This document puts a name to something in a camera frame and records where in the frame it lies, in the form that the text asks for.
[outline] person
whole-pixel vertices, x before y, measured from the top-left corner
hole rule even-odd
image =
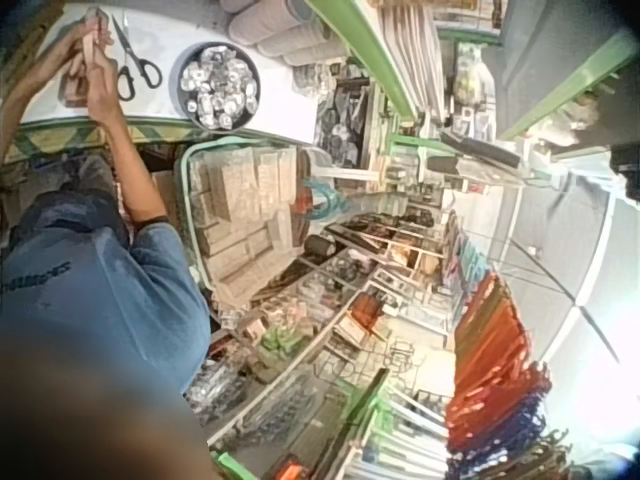
[[[33,96],[68,63],[84,35],[70,29],[4,98],[2,158]],[[36,198],[13,229],[2,265],[0,324],[71,326],[135,351],[184,392],[210,338],[207,304],[184,248],[127,129],[117,71],[100,48],[87,72],[88,111],[106,133],[133,240],[106,163],[85,162],[77,189]]]
[[[11,92],[0,154],[22,115],[81,48],[71,28]],[[127,130],[112,62],[95,48],[88,111],[111,169],[87,160],[77,185],[38,196],[12,230],[0,285],[0,457],[11,478],[200,480],[206,439],[182,397],[210,338],[206,302]]]

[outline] plastic container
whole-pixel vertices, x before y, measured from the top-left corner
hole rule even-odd
[[[257,0],[220,0],[220,6],[227,13],[238,13],[250,7]]]
[[[242,45],[254,45],[312,18],[313,11],[304,0],[262,0],[231,21],[229,37]]]
[[[174,167],[174,177],[176,181],[176,198],[178,200],[178,215],[180,224],[182,225],[181,237],[184,242],[185,251],[189,263],[195,265],[202,278],[204,286],[214,291],[213,284],[209,278],[207,269],[204,266],[198,239],[196,237],[196,226],[193,221],[193,209],[191,206],[191,185],[190,185],[190,168],[193,156],[202,151],[210,150],[237,150],[246,147],[286,147],[287,144],[278,144],[265,139],[250,139],[238,136],[228,136],[213,140],[211,142],[193,145],[184,152],[182,158],[176,162]]]
[[[284,61],[289,65],[299,67],[348,55],[349,49],[342,43],[342,40],[338,36],[332,35],[331,40],[325,43],[288,53],[284,56]]]
[[[301,48],[313,47],[328,41],[331,30],[319,18],[297,27],[276,33],[258,44],[258,51],[266,57],[279,57]]]

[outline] black tray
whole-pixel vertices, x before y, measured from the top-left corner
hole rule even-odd
[[[182,90],[182,88],[180,88],[180,80],[182,79],[182,72],[184,72],[184,70],[187,68],[187,65],[189,65],[191,62],[198,62],[200,60],[200,54],[203,52],[203,50],[206,50],[207,48],[210,48],[210,47],[219,47],[219,46],[225,46],[235,51],[236,58],[246,62],[247,65],[249,66],[249,70],[253,74],[253,78],[258,84],[258,92],[256,93],[256,100],[258,101],[258,108],[260,108],[260,94],[262,93],[262,86],[260,84],[260,75],[258,74],[258,69],[256,68],[255,63],[253,63],[253,60],[251,60],[251,57],[249,57],[249,55],[243,52],[239,47],[226,42],[203,43],[202,45],[198,46],[198,48],[195,49],[187,57],[187,59],[183,62],[182,67],[179,70],[180,76],[178,77],[178,101],[180,102],[180,107],[182,108],[182,111],[187,116],[187,118],[189,118],[189,120],[191,120],[194,123],[194,125],[197,125],[198,127],[200,127],[201,129],[207,132],[228,134],[228,133],[235,132],[236,130],[244,127],[254,117],[255,113],[249,113],[245,109],[242,115],[240,115],[240,118],[238,118],[235,122],[233,122],[233,128],[230,130],[227,130],[224,128],[218,128],[215,130],[210,129],[205,127],[202,124],[202,122],[198,120],[198,116],[196,115],[196,113],[192,113],[187,110],[187,100],[190,100],[190,99],[196,100],[196,98],[198,97],[198,92],[196,91],[185,92],[184,90]]]

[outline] hand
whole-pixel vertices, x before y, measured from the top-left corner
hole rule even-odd
[[[83,21],[71,27],[60,40],[35,61],[22,81],[24,89],[33,95],[39,92],[61,68],[70,68],[72,57],[82,49],[83,37],[98,29],[98,18],[88,22]],[[101,37],[96,39],[96,43],[100,42],[113,44],[108,30],[101,32]]]
[[[94,50],[95,64],[87,72],[89,116],[103,127],[125,124],[118,98],[118,78],[114,62],[100,48]]]

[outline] green basket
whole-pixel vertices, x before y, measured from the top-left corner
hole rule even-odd
[[[178,216],[181,225],[180,235],[184,243],[187,259],[190,265],[194,265],[200,275],[202,284],[209,290],[214,291],[209,274],[204,267],[196,228],[193,223],[191,212],[191,185],[189,184],[189,168],[194,154],[211,150],[239,150],[247,147],[277,147],[283,148],[293,146],[285,142],[274,142],[267,139],[244,138],[239,136],[226,136],[218,140],[192,145],[184,152],[182,158],[176,162],[174,167],[174,178],[176,182],[176,198],[178,202]]]

